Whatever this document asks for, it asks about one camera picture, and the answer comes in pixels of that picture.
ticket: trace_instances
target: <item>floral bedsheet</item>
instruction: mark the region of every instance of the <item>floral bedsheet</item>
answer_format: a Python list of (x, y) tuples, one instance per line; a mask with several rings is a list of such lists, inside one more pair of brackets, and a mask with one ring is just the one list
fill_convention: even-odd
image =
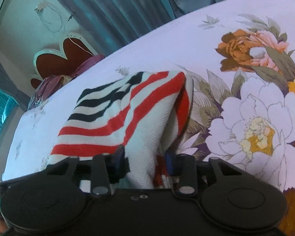
[[(194, 97), (178, 152), (219, 157), (277, 187), (288, 201), (280, 229), (295, 235), (295, 35), (266, 15), (238, 16), (242, 28), (226, 30), (215, 47), (220, 70), (236, 72), (231, 87), (210, 70), (198, 75), (180, 66), (192, 75)], [(199, 27), (225, 28), (209, 15)]]

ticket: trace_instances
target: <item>striped cloth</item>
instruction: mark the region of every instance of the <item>striped cloth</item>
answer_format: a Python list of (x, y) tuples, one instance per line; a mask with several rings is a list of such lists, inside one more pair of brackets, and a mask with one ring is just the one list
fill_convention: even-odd
[(123, 144), (132, 187), (153, 188), (157, 155), (182, 132), (191, 106), (192, 79), (178, 71), (139, 72), (82, 92), (60, 130), (49, 164), (68, 156), (91, 159)]

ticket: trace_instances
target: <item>white wall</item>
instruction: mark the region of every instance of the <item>white wall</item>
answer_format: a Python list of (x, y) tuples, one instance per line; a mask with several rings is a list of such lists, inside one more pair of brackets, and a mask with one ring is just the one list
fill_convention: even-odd
[(0, 180), (6, 167), (6, 159), (10, 151), (16, 127), (23, 114), (23, 110), (16, 106), (6, 119), (5, 125), (0, 133)]
[(27, 94), (29, 97), (34, 93), (34, 89), (30, 84), (28, 78), (13, 64), (1, 51), (0, 51), (0, 63), (4, 70), (17, 86), (17, 88)]
[[(47, 0), (53, 4), (63, 18), (65, 26), (58, 33), (52, 33), (43, 25), (34, 11), (43, 0), (11, 0), (0, 23), (0, 52), (19, 68), (23, 75), (30, 80), (34, 74), (33, 58), (35, 53), (43, 48), (59, 43), (59, 36), (66, 32), (81, 33), (74, 18), (68, 21), (70, 13), (57, 0)], [(52, 30), (61, 26), (59, 15), (45, 8), (42, 15), (51, 23)]]

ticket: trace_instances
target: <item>heart-shaped headboard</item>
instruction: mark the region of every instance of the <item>heart-shaped headboard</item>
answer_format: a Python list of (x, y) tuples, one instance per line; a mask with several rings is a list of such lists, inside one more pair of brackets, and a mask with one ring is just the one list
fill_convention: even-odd
[(70, 75), (84, 61), (98, 53), (79, 34), (69, 33), (61, 37), (60, 50), (43, 49), (34, 56), (37, 72), (32, 75), (31, 85), (36, 89), (43, 79), (50, 75)]

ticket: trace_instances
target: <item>bed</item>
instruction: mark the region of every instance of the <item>bed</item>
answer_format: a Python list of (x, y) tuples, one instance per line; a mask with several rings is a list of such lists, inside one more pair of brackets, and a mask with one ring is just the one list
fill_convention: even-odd
[[(280, 228), (295, 235), (295, 0), (226, 0), (103, 59), (22, 116), (3, 180), (46, 167), (84, 89), (165, 70), (194, 80), (191, 119), (177, 152), (220, 157), (276, 186), (289, 205)], [(206, 105), (203, 84), (214, 105)]]

